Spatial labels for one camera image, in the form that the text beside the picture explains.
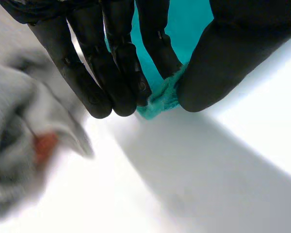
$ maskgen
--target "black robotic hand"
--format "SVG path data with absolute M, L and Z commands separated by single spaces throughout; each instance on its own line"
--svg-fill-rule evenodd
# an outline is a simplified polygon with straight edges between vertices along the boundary
M 169 0 L 136 3 L 144 45 L 167 78 L 181 67 L 164 32 Z M 105 118 L 112 109 L 129 116 L 137 105 L 147 104 L 151 90 L 130 37 L 135 0 L 0 0 L 0 4 L 18 22 L 29 25 L 93 117 Z M 74 49 L 67 21 L 97 83 Z
M 199 112 L 223 99 L 291 38 L 291 0 L 210 0 L 204 30 L 179 81 L 178 99 Z

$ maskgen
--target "white surface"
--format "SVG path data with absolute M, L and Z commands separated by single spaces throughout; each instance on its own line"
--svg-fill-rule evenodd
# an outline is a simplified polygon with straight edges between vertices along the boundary
M 37 45 L 7 19 L 0 51 Z M 59 149 L 0 233 L 291 233 L 291 41 L 202 114 L 84 125 L 96 158 Z

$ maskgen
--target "teal cloth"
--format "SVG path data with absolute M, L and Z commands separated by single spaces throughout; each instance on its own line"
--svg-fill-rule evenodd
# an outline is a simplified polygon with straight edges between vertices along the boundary
M 213 20 L 209 0 L 171 0 L 166 33 L 170 35 L 172 46 L 183 64 L 186 64 L 195 49 L 205 27 Z M 184 69 L 167 78 L 161 78 L 151 57 L 142 43 L 137 12 L 133 18 L 131 32 L 133 43 L 143 72 L 153 92 L 149 105 L 138 107 L 137 111 L 146 119 L 152 119 L 163 111 L 179 106 L 176 96 L 176 83 Z

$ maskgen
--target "cyan towel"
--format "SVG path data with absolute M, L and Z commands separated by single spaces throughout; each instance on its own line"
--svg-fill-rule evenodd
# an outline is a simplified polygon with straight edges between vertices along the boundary
M 183 64 L 188 63 L 190 60 L 203 30 L 212 20 L 213 14 L 209 0 L 170 1 L 166 33 L 170 35 L 172 46 Z M 161 78 L 151 57 L 143 46 L 137 12 L 135 12 L 133 18 L 131 36 L 133 43 L 137 47 L 137 54 L 144 74 L 153 92 L 149 98 L 149 105 L 138 107 L 137 110 L 144 118 L 152 119 L 163 111 L 179 106 L 176 83 L 185 68 L 165 81 Z

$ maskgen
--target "gray fabric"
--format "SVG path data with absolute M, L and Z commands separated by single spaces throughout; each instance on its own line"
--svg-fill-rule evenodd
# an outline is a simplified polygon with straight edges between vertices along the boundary
M 28 74 L 15 69 L 24 63 Z M 0 66 L 0 213 L 25 194 L 34 176 L 33 135 L 56 132 L 78 153 L 93 154 L 70 112 L 79 102 L 48 58 L 25 52 L 8 65 L 14 68 Z

